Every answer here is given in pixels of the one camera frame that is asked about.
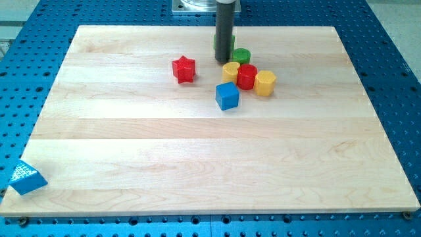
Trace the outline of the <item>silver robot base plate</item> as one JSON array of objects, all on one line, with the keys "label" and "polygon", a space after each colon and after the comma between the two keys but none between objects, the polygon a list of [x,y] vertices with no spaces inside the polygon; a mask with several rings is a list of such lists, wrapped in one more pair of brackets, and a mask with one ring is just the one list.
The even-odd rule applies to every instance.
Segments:
[{"label": "silver robot base plate", "polygon": [[171,0],[173,14],[213,14],[218,3],[234,3],[234,12],[241,12],[240,0]]}]

